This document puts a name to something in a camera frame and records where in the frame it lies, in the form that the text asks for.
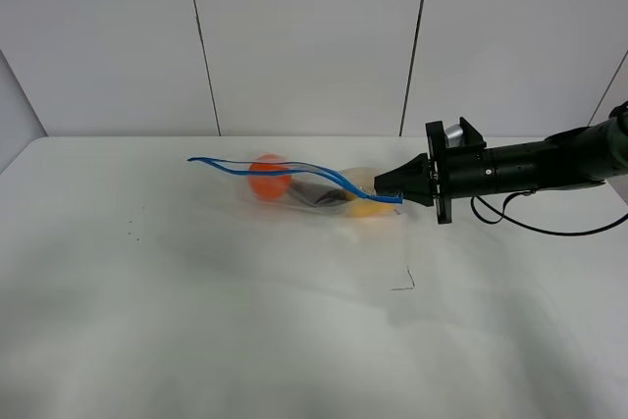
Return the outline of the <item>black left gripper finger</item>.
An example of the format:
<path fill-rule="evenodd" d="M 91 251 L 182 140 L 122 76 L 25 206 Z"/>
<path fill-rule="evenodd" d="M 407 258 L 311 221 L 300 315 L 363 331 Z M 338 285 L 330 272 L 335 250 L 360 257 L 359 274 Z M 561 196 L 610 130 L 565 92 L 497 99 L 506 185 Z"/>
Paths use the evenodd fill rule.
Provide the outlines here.
<path fill-rule="evenodd" d="M 398 168 L 374 178 L 378 193 L 427 193 L 428 155 L 419 154 Z"/>

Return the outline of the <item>dark green robot arm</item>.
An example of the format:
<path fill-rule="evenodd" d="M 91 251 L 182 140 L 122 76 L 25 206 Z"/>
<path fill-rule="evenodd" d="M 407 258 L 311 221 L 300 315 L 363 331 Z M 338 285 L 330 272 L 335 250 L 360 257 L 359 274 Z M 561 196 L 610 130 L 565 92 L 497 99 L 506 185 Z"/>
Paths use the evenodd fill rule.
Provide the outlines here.
<path fill-rule="evenodd" d="M 449 129 L 428 123 L 426 133 L 428 151 L 375 177 L 374 188 L 434 206 L 440 224 L 451 222 L 454 199 L 588 188 L 627 174 L 626 104 L 594 126 L 493 148 L 464 118 Z"/>

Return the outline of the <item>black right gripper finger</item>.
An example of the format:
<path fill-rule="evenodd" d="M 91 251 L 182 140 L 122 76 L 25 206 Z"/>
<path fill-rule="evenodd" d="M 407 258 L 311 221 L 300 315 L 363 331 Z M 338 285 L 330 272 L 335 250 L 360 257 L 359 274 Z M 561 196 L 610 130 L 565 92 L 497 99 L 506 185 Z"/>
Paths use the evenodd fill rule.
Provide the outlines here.
<path fill-rule="evenodd" d="M 435 205 L 435 195 L 428 187 L 410 187 L 400 192 L 404 201 L 411 201 L 424 207 Z"/>

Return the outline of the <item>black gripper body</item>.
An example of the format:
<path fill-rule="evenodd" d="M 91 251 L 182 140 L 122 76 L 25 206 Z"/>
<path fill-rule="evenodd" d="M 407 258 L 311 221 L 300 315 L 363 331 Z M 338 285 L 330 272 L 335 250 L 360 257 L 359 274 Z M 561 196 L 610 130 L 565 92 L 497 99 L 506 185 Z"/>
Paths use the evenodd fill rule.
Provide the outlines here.
<path fill-rule="evenodd" d="M 435 195 L 437 221 L 440 225 L 450 224 L 452 200 L 479 195 L 482 189 L 489 188 L 489 176 L 494 165 L 487 146 L 483 149 L 448 149 L 442 122 L 428 123 L 425 128 L 430 159 L 430 188 Z"/>

